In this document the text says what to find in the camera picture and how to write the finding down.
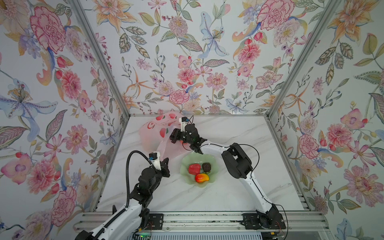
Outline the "pink plastic bag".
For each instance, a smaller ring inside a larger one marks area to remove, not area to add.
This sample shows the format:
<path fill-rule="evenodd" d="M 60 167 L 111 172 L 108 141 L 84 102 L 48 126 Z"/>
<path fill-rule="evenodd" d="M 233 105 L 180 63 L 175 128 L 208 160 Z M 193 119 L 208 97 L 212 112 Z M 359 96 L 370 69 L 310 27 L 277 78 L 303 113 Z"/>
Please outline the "pink plastic bag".
<path fill-rule="evenodd" d="M 172 160 L 188 153 L 181 141 L 173 144 L 170 140 L 173 130 L 180 128 L 183 117 L 179 113 L 168 112 L 145 123 L 139 129 L 143 150 L 147 153 L 159 152 L 160 160 L 165 158 Z"/>

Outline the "dark brown mangosteen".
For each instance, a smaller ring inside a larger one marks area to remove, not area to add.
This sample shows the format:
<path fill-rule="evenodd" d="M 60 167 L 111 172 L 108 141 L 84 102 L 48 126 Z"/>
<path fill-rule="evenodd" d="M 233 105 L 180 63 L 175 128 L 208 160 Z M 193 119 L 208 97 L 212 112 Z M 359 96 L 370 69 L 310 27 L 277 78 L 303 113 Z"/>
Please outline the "dark brown mangosteen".
<path fill-rule="evenodd" d="M 202 169 L 204 173 L 209 173 L 212 169 L 212 166 L 210 163 L 203 163 L 202 164 Z"/>

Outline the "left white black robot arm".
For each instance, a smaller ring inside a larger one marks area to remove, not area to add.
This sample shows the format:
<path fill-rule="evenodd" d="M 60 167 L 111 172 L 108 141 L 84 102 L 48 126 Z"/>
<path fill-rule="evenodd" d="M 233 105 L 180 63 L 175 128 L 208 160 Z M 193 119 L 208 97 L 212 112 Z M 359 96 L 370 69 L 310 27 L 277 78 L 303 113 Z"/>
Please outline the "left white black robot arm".
<path fill-rule="evenodd" d="M 82 230 L 75 240 L 127 240 L 148 226 L 154 191 L 159 187 L 162 178 L 170 177 L 169 158 L 155 160 L 156 168 L 144 169 L 139 182 L 128 196 L 125 206 L 108 218 L 99 227 L 87 232 Z"/>

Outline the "orange red mango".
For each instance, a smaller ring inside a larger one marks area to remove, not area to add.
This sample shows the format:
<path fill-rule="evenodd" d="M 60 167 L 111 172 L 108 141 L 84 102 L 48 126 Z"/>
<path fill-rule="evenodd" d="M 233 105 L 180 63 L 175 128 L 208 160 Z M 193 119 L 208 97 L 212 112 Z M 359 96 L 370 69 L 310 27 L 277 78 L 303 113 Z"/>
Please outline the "orange red mango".
<path fill-rule="evenodd" d="M 197 174 L 196 176 L 195 176 L 195 181 L 197 182 L 197 183 L 204 183 L 204 182 L 207 182 L 207 181 L 209 181 L 210 180 L 210 177 L 207 175 L 207 174 Z"/>

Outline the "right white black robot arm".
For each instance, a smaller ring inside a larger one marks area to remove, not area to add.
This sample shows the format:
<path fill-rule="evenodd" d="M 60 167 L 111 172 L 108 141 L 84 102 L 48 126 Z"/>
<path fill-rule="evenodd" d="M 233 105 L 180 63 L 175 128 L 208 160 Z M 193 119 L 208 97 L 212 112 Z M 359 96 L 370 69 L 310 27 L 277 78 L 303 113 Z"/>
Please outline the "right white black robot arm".
<path fill-rule="evenodd" d="M 223 159 L 228 173 L 241 181 L 250 197 L 255 201 L 256 211 L 243 214 L 243 225 L 246 229 L 274 229 L 284 219 L 277 208 L 262 190 L 254 173 L 255 167 L 242 148 L 242 144 L 233 143 L 228 147 L 212 143 L 202 138 L 194 124 L 182 122 L 180 129 L 174 129 L 169 139 L 173 144 L 182 142 L 190 145 L 190 149 L 201 155 L 212 155 Z"/>

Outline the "small red strawberry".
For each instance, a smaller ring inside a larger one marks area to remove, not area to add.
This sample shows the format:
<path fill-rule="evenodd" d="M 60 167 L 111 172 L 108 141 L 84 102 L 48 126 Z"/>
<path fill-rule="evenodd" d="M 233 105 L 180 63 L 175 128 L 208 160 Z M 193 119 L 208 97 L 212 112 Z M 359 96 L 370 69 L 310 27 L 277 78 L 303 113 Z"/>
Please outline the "small red strawberry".
<path fill-rule="evenodd" d="M 196 176 L 197 174 L 201 173 L 201 165 L 200 164 L 192 164 L 188 167 L 188 173 L 190 175 Z"/>

